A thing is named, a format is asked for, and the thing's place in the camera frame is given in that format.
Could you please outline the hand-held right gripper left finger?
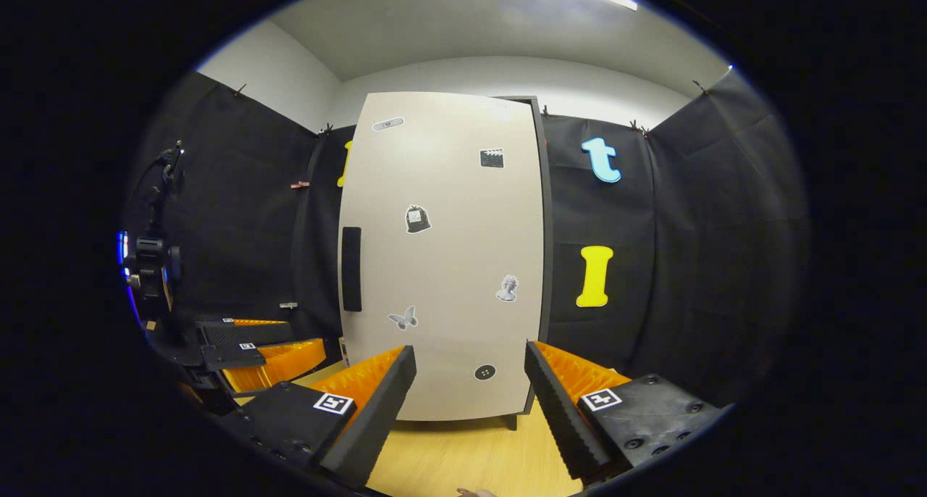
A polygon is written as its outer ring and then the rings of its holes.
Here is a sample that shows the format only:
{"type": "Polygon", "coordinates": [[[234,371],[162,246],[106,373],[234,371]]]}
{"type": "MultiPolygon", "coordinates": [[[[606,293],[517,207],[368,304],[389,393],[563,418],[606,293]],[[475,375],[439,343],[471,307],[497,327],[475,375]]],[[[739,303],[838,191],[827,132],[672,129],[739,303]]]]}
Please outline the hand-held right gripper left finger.
{"type": "Polygon", "coordinates": [[[365,488],[416,374],[414,347],[397,346],[311,387],[278,382],[217,421],[273,464],[365,488]]]}

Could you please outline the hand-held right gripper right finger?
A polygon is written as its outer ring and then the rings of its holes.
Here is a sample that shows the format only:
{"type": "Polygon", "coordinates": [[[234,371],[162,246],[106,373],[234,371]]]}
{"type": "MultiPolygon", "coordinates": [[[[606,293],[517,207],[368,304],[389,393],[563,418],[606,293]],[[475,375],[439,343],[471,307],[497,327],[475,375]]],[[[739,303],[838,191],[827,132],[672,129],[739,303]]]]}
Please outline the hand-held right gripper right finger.
{"type": "Polygon", "coordinates": [[[524,372],[569,476],[583,483],[652,464],[725,415],[661,375],[631,379],[537,340],[524,372]]]}

